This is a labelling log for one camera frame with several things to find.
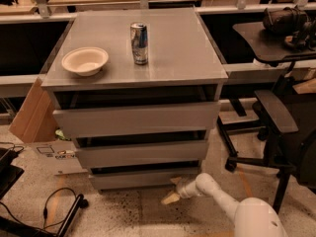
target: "soda can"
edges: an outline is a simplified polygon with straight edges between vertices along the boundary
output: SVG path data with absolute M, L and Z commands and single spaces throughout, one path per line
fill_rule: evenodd
M 148 62 L 148 36 L 144 23 L 135 22 L 130 25 L 131 50 L 136 64 Z

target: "drawer front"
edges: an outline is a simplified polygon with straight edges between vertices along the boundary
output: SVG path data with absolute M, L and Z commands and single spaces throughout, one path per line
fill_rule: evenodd
M 120 173 L 119 175 L 91 175 L 89 179 L 96 190 L 111 190 L 172 185 L 170 179 L 186 175 L 196 175 L 198 172 L 199 168 L 185 168 Z
M 178 105 L 57 110 L 53 115 L 68 137 L 93 137 L 214 128 L 218 102 Z
M 131 146 L 84 148 L 76 151 L 83 168 L 130 166 L 166 162 L 203 160 L 206 141 L 152 143 Z

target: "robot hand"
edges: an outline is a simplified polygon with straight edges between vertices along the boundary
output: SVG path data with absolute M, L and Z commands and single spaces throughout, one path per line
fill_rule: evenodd
M 235 237 L 288 237 L 277 213 L 265 201 L 249 197 L 241 202 L 224 192 L 207 173 L 195 179 L 172 180 L 176 190 L 162 199 L 163 204 L 180 198 L 212 197 L 235 225 Z

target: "cabinet top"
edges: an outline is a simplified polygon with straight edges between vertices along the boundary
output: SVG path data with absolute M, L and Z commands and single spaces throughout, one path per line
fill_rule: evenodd
M 130 24 L 144 22 L 148 63 L 133 62 Z M 85 46 L 104 49 L 109 61 L 96 75 L 64 70 L 63 55 Z M 226 72 L 193 8 L 79 13 L 42 86 L 52 91 L 198 85 L 226 80 Z

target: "chair wheel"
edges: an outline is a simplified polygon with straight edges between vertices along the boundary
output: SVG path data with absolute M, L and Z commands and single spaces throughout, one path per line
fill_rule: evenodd
M 237 163 L 231 162 L 229 160 L 226 161 L 225 169 L 228 170 L 229 172 L 234 172 L 236 167 L 237 167 Z
M 261 141 L 265 141 L 268 138 L 269 130 L 267 128 L 260 128 L 257 138 Z

